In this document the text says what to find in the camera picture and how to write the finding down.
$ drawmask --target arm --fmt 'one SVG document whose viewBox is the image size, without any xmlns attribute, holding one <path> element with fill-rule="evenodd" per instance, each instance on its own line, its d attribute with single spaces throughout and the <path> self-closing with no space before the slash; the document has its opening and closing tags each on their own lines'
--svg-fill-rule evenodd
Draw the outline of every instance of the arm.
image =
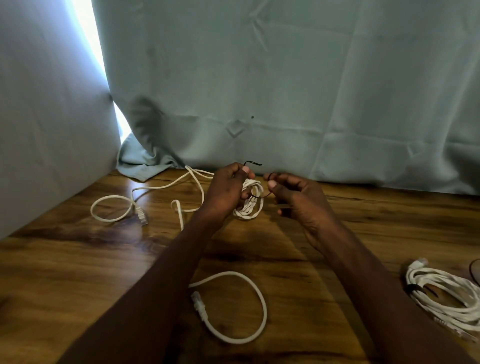
<svg viewBox="0 0 480 364">
<path fill-rule="evenodd" d="M 144 276 L 63 354 L 59 363 L 157 363 L 212 235 L 248 194 L 239 163 L 218 170 L 202 207 Z"/>
<path fill-rule="evenodd" d="M 387 362 L 475 362 L 336 218 L 317 182 L 287 173 L 272 174 L 270 179 L 269 190 L 291 207 L 278 213 L 289 214 L 304 227 L 308 241 L 331 265 Z"/>
</svg>

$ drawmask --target white cable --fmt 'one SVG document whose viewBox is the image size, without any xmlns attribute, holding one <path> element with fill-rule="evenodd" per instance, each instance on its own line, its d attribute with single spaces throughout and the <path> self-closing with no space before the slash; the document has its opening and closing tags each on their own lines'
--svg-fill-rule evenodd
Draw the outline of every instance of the white cable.
<svg viewBox="0 0 480 364">
<path fill-rule="evenodd" d="M 202 188 L 202 185 L 198 181 L 195 174 L 198 174 L 199 176 L 202 176 L 204 178 L 212 179 L 213 178 L 213 173 L 207 172 L 207 171 L 204 171 L 204 170 L 194 170 L 193 168 L 191 168 L 189 166 L 185 166 L 185 169 L 187 170 L 187 173 L 178 177 L 175 181 L 173 181 L 173 182 L 171 182 L 171 183 L 169 183 L 165 186 L 160 186 L 160 187 L 142 186 L 142 187 L 133 188 L 132 192 L 131 192 L 131 198 L 121 196 L 121 195 L 118 195 L 118 194 L 113 194 L 113 195 L 110 195 L 110 196 L 105 196 L 105 197 L 99 198 L 98 200 L 93 202 L 92 206 L 90 207 L 90 214 L 95 219 L 97 219 L 99 221 L 102 221 L 102 222 L 115 222 L 115 221 L 119 221 L 119 220 L 123 219 L 124 217 L 126 217 L 130 213 L 130 211 L 132 210 L 132 207 L 135 207 L 135 213 L 137 214 L 138 219 L 140 220 L 142 225 L 145 225 L 145 224 L 148 223 L 148 220 L 145 216 L 144 211 L 142 210 L 142 208 L 140 207 L 140 205 L 136 201 L 138 199 L 138 197 L 136 199 L 133 197 L 133 192 L 137 191 L 137 190 L 161 190 L 161 189 L 164 189 L 164 188 L 168 188 L 170 186 L 173 186 L 175 183 L 177 183 L 182 178 L 184 178 L 188 175 L 191 175 L 193 177 L 193 179 L 195 179 L 195 182 L 197 182 L 198 188 L 200 189 L 200 192 L 202 193 L 202 204 L 203 204 L 204 200 L 205 200 L 204 189 Z M 241 210 L 233 210 L 233 214 L 235 216 L 237 216 L 239 218 L 242 218 L 242 219 L 245 219 L 245 220 L 250 220 L 252 218 L 257 217 L 257 215 L 262 210 L 262 207 L 264 206 L 264 199 L 262 197 L 260 197 L 260 196 L 263 195 L 263 192 L 264 192 L 262 184 L 259 181 L 256 181 L 256 180 L 246 179 L 245 182 L 243 183 L 242 191 L 244 191 L 248 188 L 252 189 L 252 196 L 250 196 L 245 201 L 245 204 L 243 205 L 243 208 Z M 97 206 L 97 204 L 99 202 L 104 201 L 104 200 L 108 200 L 109 198 L 119 198 L 119 199 L 122 199 L 122 200 L 126 200 L 126 201 L 130 202 L 130 206 L 128 207 L 127 211 L 125 211 L 125 213 L 123 215 L 121 215 L 117 218 L 111 218 L 111 219 L 101 218 L 100 216 L 96 215 L 93 212 L 93 209 L 95 208 L 95 206 Z M 253 209 L 255 208 L 258 199 L 260 199 L 260 206 L 258 208 L 258 211 L 255 212 L 252 215 Z M 179 221 L 180 221 L 180 229 L 181 230 L 183 230 L 182 212 L 194 212 L 194 211 L 197 211 L 199 209 L 199 207 L 198 207 L 198 208 L 191 208 L 191 209 L 187 209 L 187 210 L 182 210 L 179 200 L 173 200 L 170 203 L 170 207 L 172 207 L 172 209 L 174 209 L 176 212 L 178 212 Z M 229 337 L 221 334 L 220 332 L 218 332 L 208 321 L 208 315 L 207 315 L 207 312 L 205 311 L 205 305 L 202 302 L 200 294 L 197 291 L 195 291 L 192 294 L 193 305 L 194 305 L 195 309 L 198 311 L 198 313 L 200 314 L 200 318 L 202 319 L 202 321 L 205 322 L 205 325 L 212 332 L 212 334 L 214 334 L 219 339 L 221 339 L 225 342 L 228 342 L 230 344 L 245 344 L 247 342 L 255 340 L 261 334 L 261 332 L 265 328 L 265 324 L 266 324 L 266 321 L 267 321 L 267 307 L 266 307 L 266 304 L 265 304 L 265 299 L 262 296 L 262 293 L 260 292 L 258 287 L 255 285 L 255 283 L 253 283 L 253 281 L 250 278 L 248 278 L 247 276 L 245 276 L 241 273 L 230 271 L 230 272 L 217 273 L 217 274 L 214 274 L 214 275 L 212 275 L 208 278 L 205 278 L 204 280 L 201 280 L 201 281 L 196 282 L 196 283 L 192 283 L 192 284 L 189 285 L 189 288 L 199 286 L 199 285 L 201 285 L 205 282 L 208 282 L 209 280 L 212 280 L 212 279 L 215 279 L 215 278 L 221 277 L 221 276 L 227 276 L 227 275 L 237 276 L 237 277 L 243 278 L 244 280 L 249 282 L 250 285 L 253 287 L 253 289 L 257 292 L 258 297 L 260 298 L 260 302 L 262 303 L 262 308 L 263 308 L 263 311 L 264 311 L 264 318 L 262 320 L 262 324 L 260 325 L 258 330 L 253 335 L 251 335 L 251 336 L 249 336 L 245 339 L 232 339 L 232 338 L 229 338 Z"/>
<path fill-rule="evenodd" d="M 425 311 L 434 316 L 434 320 L 446 326 L 458 336 L 477 342 L 477 338 L 468 331 L 480 331 L 480 287 L 468 279 L 428 268 L 428 261 L 420 258 L 410 264 L 405 275 L 407 285 L 416 284 L 420 287 L 430 284 L 449 293 L 465 307 L 444 306 L 430 299 L 425 293 L 415 290 L 411 293 L 413 300 Z"/>
<path fill-rule="evenodd" d="M 210 324 L 210 322 L 208 321 L 208 315 L 207 315 L 207 311 L 205 310 L 205 305 L 202 301 L 202 298 L 200 297 L 200 293 L 198 293 L 197 291 L 195 291 L 192 294 L 193 306 L 195 307 L 195 310 L 198 311 L 198 314 L 200 315 L 200 318 L 202 319 L 203 322 L 205 322 L 205 325 L 210 330 L 210 332 L 212 334 L 214 334 L 216 337 L 218 337 L 220 340 L 223 340 L 224 342 L 228 342 L 230 344 L 246 344 L 247 342 L 255 340 L 262 333 L 262 331 L 265 328 L 265 324 L 267 323 L 267 305 L 265 304 L 265 299 L 262 296 L 262 293 L 260 292 L 258 287 L 255 285 L 255 283 L 250 278 L 248 278 L 247 276 L 245 276 L 241 273 L 238 273 L 238 272 L 222 272 L 222 273 L 214 274 L 214 275 L 212 275 L 208 278 L 205 278 L 205 279 L 203 279 L 199 282 L 192 283 L 191 285 L 188 286 L 188 288 L 193 288 L 193 287 L 196 287 L 196 286 L 200 286 L 201 284 L 204 284 L 204 283 L 208 282 L 209 280 L 212 280 L 212 279 L 215 279 L 215 278 L 218 278 L 218 277 L 221 277 L 221 276 L 237 276 L 237 277 L 243 278 L 244 280 L 249 282 L 250 285 L 255 290 L 255 292 L 257 292 L 258 298 L 260 298 L 260 302 L 262 303 L 262 309 L 264 311 L 264 318 L 263 318 L 262 323 L 260 324 L 260 327 L 258 328 L 258 330 L 253 335 L 250 335 L 249 337 L 244 338 L 244 339 L 232 339 L 232 338 L 229 338 L 228 336 L 225 336 L 222 333 L 218 332 L 212 326 L 212 324 Z"/>
</svg>

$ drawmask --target table surface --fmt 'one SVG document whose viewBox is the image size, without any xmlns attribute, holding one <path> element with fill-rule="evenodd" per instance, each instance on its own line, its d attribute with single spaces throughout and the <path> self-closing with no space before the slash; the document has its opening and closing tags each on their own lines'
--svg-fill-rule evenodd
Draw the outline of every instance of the table surface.
<svg viewBox="0 0 480 364">
<path fill-rule="evenodd" d="M 146 184 L 162 186 L 183 173 L 167 170 Z M 206 190 L 209 181 L 201 183 Z M 1 242 L 0 362 L 58 359 L 179 233 L 170 202 L 179 199 L 184 208 L 201 202 L 198 187 L 186 178 L 140 198 L 150 221 L 146 226 L 135 216 L 110 224 L 90 216 L 98 198 L 127 196 L 140 185 L 114 171 Z M 468 278 L 469 262 L 480 257 L 477 197 L 323 187 L 335 212 L 394 276 L 406 262 L 426 257 L 431 267 Z M 107 200 L 97 212 L 113 218 L 126 205 Z M 308 245 L 299 225 L 276 214 L 271 196 L 257 218 L 228 220 L 209 243 L 192 281 L 225 270 L 247 275 L 262 291 L 268 307 L 264 332 L 245 345 L 224 344 L 204 327 L 186 293 L 165 362 L 380 361 L 335 274 Z M 222 333 L 241 338 L 257 330 L 262 308 L 247 282 L 226 276 L 198 291 L 210 322 Z M 479 345 L 462 345 L 480 360 Z"/>
</svg>

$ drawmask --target light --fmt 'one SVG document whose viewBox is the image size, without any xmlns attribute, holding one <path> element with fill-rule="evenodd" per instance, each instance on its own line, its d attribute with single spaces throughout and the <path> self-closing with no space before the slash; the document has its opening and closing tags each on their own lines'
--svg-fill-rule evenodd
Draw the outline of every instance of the light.
<svg viewBox="0 0 480 364">
<path fill-rule="evenodd" d="M 103 63 L 102 48 L 100 46 L 100 39 L 98 38 L 98 31 L 96 28 L 92 2 L 91 0 L 70 0 L 70 2 L 72 4 L 81 30 L 83 31 L 86 41 L 88 42 L 90 52 L 92 52 L 100 70 L 106 78 L 107 76 L 105 74 L 105 65 Z M 132 130 L 130 129 L 127 120 L 125 119 L 123 113 L 120 111 L 119 107 L 115 103 L 113 103 L 113 105 L 115 108 L 115 115 L 117 116 L 120 141 L 123 143 L 125 138 L 132 132 Z"/>
</svg>

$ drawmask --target forearm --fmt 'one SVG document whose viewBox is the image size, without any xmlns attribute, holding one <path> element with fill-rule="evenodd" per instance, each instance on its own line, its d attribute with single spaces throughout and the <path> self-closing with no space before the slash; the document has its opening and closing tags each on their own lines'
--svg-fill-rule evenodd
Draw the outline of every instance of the forearm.
<svg viewBox="0 0 480 364">
<path fill-rule="evenodd" d="M 388 362 L 474 363 L 412 302 L 350 230 L 333 223 L 319 233 L 318 242 Z"/>
<path fill-rule="evenodd" d="M 221 221 L 199 210 L 145 275 L 59 363 L 159 362 L 206 243 Z"/>
</svg>

